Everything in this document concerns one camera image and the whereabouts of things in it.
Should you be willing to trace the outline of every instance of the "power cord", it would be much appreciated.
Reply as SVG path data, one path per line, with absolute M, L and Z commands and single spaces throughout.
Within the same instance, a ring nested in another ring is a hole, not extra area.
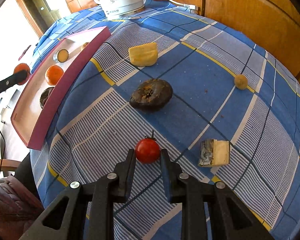
M 2 135 L 2 132 L 0 131 L 0 134 L 2 136 L 3 142 L 4 142 L 4 147 L 3 147 L 3 152 L 1 154 L 1 162 L 0 162 L 0 173 L 1 173 L 1 167 L 2 167 L 2 160 L 3 160 L 3 155 L 6 151 L 6 140 L 4 139 L 4 136 Z
M 172 2 L 172 3 L 175 3 L 175 4 L 177 4 L 177 5 L 181 5 L 181 6 L 183 6 L 183 7 L 186 7 L 186 8 L 188 8 L 188 9 L 191 9 L 191 10 L 195 10 L 195 11 L 199 10 L 199 7 L 198 7 L 198 6 L 195 6 L 195 5 L 192 5 L 192 4 L 179 3 L 179 2 L 176 2 L 176 1 L 174 1 L 174 0 L 169 0 L 169 1 Z

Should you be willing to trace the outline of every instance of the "blue tablecloth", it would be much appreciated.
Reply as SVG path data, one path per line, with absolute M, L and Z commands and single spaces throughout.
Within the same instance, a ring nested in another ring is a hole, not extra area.
M 69 34 L 105 25 L 112 33 L 69 89 L 43 149 L 31 151 L 44 206 L 72 181 L 113 171 L 154 129 L 184 172 L 206 183 L 224 181 L 275 239 L 289 239 L 300 226 L 300 85 L 242 33 L 168 2 L 145 4 L 144 12 L 114 21 L 100 7 L 83 10 L 41 38 L 33 70 Z M 148 42 L 158 44 L 157 64 L 134 67 L 128 49 Z M 248 78 L 243 91 L 234 87 L 240 73 Z M 163 109 L 146 114 L 128 101 L 150 78 L 168 81 L 174 93 Z M 231 141 L 229 165 L 198 167 L 207 138 Z M 137 161 L 131 197 L 114 210 L 116 239 L 180 239 L 181 204 L 166 201 L 158 162 Z

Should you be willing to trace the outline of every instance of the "kettle base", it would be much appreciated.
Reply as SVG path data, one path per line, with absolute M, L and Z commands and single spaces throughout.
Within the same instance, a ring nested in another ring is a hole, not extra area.
M 106 18 L 107 18 L 107 20 L 122 19 L 122 18 L 125 18 L 125 17 L 128 17 L 128 16 L 131 16 L 133 14 L 140 13 L 140 12 L 144 11 L 144 9 L 145 9 L 145 6 L 143 5 L 142 7 L 138 8 L 138 9 L 135 9 L 133 11 L 129 11 L 129 12 L 126 12 L 126 13 L 120 14 L 120 15 L 110 15 Z

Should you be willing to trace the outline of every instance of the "cheese wedge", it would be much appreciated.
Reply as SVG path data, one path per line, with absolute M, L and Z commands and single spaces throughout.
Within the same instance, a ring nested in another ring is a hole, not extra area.
M 143 44 L 129 49 L 130 62 L 135 66 L 147 67 L 158 60 L 158 45 L 156 42 Z
M 200 167 L 223 166 L 230 162 L 229 141 L 208 139 L 201 142 L 200 149 Z

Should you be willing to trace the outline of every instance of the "black cable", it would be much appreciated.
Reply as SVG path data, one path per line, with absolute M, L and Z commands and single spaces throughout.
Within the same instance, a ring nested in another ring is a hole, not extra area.
M 1 131 L 0 131 L 0 134 L 1 134 L 2 139 L 3 139 L 3 141 L 4 141 L 4 147 L 3 147 L 3 152 L 2 152 L 2 154 L 1 154 L 1 163 L 0 163 L 0 173 L 1 173 L 1 167 L 2 167 L 3 155 L 4 155 L 5 151 L 6 151 L 6 140 L 4 139 L 4 136 L 2 135 L 2 132 L 1 132 Z

